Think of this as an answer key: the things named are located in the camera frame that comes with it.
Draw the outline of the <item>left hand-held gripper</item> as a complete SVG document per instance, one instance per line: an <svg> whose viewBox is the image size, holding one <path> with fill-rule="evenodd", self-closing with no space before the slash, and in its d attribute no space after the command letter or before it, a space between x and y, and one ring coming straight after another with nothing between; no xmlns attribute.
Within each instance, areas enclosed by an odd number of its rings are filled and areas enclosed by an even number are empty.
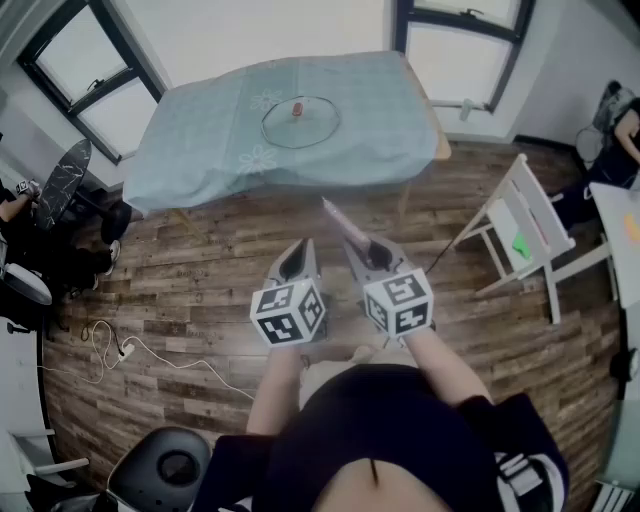
<svg viewBox="0 0 640 512"><path fill-rule="evenodd" d="M314 240L288 247L270 267L269 279L293 282L253 293L250 319L262 340L269 347L312 342L326 316L314 282L320 279Z"/></svg>

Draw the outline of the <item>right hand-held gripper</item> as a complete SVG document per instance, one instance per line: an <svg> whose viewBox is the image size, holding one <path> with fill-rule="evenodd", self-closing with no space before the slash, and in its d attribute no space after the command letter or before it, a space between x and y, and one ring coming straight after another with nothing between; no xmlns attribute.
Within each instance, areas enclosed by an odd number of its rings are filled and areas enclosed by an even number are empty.
<svg viewBox="0 0 640 512"><path fill-rule="evenodd" d="M370 281L361 252L343 239L351 273L357 283ZM405 262L402 248L392 240L372 235L372 264L376 270L396 273ZM432 324L433 291L422 268L416 267L370 282L363 287L366 315L390 338L428 328Z"/></svg>

